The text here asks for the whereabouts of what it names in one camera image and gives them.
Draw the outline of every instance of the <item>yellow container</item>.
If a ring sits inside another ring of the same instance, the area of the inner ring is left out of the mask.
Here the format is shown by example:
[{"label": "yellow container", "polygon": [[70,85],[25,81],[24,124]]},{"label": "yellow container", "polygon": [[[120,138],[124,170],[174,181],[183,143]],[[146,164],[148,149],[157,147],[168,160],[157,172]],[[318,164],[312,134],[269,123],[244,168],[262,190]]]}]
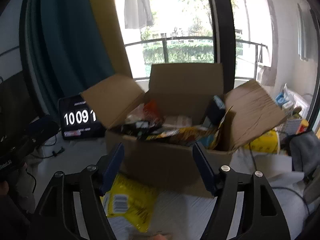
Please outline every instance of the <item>yellow container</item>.
[{"label": "yellow container", "polygon": [[250,142],[251,150],[254,152],[277,153],[278,152],[278,136],[276,131],[270,130],[260,137]]}]

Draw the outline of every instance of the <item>yellow package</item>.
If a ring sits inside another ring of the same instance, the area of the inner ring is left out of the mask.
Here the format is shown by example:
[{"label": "yellow package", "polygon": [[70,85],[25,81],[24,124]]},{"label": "yellow package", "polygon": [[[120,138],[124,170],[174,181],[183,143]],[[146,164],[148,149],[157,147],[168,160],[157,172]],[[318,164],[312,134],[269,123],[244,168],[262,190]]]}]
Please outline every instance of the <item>yellow package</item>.
[{"label": "yellow package", "polygon": [[101,198],[108,218],[123,216],[139,232],[147,232],[158,191],[123,174],[117,174],[112,188]]},{"label": "yellow package", "polygon": [[274,130],[270,130],[260,137],[250,142],[251,150],[255,152],[277,153],[278,152],[278,136]]}]

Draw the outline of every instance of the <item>metal railing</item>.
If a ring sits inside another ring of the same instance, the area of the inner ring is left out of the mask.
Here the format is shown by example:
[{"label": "metal railing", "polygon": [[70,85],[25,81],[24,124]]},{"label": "metal railing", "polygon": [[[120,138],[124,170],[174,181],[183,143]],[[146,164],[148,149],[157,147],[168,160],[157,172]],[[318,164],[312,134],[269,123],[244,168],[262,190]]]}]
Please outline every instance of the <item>metal railing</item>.
[{"label": "metal railing", "polygon": [[[153,40],[146,40],[146,41],[138,41],[138,42],[133,42],[129,44],[125,44],[125,47],[132,46],[132,45],[138,45],[138,44],[145,44],[145,43],[150,43],[150,42],[157,42],[161,41],[162,46],[163,46],[163,54],[164,54],[164,62],[169,63],[169,57],[168,57],[168,48],[167,48],[167,41],[176,41],[176,40],[213,40],[213,37],[211,36],[183,36],[183,37],[171,37],[171,38],[159,38],[159,39],[153,39]],[[246,43],[250,45],[255,46],[255,61],[254,61],[254,75],[253,78],[257,78],[257,68],[258,68],[258,46],[265,47],[268,50],[268,46],[256,42],[251,42],[251,41],[243,41],[236,39],[236,42],[238,43]],[[143,77],[143,78],[135,78],[135,80],[143,80],[143,79],[148,79],[149,77]],[[235,79],[245,79],[249,80],[250,78],[248,77],[235,77]]]}]

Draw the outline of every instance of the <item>blue curtain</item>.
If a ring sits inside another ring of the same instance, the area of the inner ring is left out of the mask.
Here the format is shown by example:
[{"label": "blue curtain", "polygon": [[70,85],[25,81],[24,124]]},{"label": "blue curtain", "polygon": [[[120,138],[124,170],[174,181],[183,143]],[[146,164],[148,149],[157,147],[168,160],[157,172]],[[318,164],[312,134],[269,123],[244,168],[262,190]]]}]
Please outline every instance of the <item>blue curtain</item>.
[{"label": "blue curtain", "polygon": [[59,98],[114,74],[89,0],[28,0],[26,36],[37,86],[59,120]]}]

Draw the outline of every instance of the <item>digital clock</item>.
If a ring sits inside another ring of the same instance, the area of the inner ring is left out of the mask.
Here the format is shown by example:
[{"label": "digital clock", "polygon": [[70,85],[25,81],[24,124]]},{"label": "digital clock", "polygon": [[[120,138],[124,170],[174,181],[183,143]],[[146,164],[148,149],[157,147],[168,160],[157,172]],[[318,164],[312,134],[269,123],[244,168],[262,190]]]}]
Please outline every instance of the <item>digital clock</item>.
[{"label": "digital clock", "polygon": [[64,139],[104,136],[105,128],[80,95],[61,98],[59,113]]}]

